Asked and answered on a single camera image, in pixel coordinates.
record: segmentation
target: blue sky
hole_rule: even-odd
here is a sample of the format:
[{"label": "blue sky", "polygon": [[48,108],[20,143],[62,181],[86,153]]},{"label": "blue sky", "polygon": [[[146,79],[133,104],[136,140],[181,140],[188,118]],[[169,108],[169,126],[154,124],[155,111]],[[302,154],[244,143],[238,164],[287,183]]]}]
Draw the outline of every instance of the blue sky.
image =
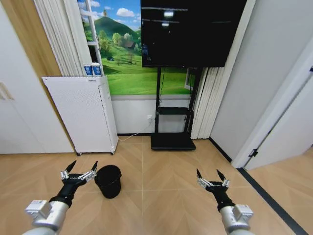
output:
[{"label": "blue sky", "polygon": [[[77,0],[84,7],[84,0]],[[127,25],[136,31],[140,27],[140,0],[90,0],[93,19],[103,16],[105,9],[108,17]]]}]

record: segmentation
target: black trash can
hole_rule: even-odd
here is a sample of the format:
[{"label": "black trash can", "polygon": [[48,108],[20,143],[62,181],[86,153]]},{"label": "black trash can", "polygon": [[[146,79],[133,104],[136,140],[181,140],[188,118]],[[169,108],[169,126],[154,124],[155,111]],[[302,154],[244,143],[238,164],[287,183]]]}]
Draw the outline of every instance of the black trash can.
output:
[{"label": "black trash can", "polygon": [[114,198],[121,191],[121,170],[115,165],[106,165],[97,171],[94,181],[106,198]]}]

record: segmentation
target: black floor strip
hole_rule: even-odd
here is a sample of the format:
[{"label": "black floor strip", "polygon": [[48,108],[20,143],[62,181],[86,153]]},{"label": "black floor strip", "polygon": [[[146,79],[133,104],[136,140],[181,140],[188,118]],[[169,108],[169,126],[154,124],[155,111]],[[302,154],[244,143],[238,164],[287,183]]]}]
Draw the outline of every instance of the black floor strip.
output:
[{"label": "black floor strip", "polygon": [[[210,137],[209,140],[212,144],[220,151],[220,153],[229,161],[231,162],[231,158],[227,155],[227,153],[222,150],[222,148]],[[263,197],[263,199],[273,208],[273,210],[282,218],[282,220],[294,231],[297,235],[307,235],[308,233],[282,208],[274,198],[272,198],[268,192],[262,188],[255,179],[249,175],[243,168],[237,169],[242,176],[252,185],[252,187]]]}]

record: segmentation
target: landscape mural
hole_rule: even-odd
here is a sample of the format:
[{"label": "landscape mural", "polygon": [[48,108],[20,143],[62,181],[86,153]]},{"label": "landscape mural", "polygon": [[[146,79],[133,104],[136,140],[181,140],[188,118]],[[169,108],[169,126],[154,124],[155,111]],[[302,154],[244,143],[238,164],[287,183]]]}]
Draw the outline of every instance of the landscape mural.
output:
[{"label": "landscape mural", "polygon": [[[140,0],[90,3],[111,94],[156,94],[157,69],[141,66]],[[86,9],[84,0],[78,0],[78,4],[81,11]],[[82,21],[87,41],[93,41],[88,18],[83,17]],[[166,68],[162,94],[189,94],[184,87],[185,78],[186,69]]]}]

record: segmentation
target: wall outlet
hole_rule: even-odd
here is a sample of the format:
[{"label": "wall outlet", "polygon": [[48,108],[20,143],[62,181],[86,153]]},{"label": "wall outlet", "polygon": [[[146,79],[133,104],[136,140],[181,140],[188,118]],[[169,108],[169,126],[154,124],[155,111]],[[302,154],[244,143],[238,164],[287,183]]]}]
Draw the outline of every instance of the wall outlet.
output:
[{"label": "wall outlet", "polygon": [[153,119],[152,119],[152,115],[147,115],[147,120],[148,120],[149,123],[151,123],[152,120],[153,120]]}]

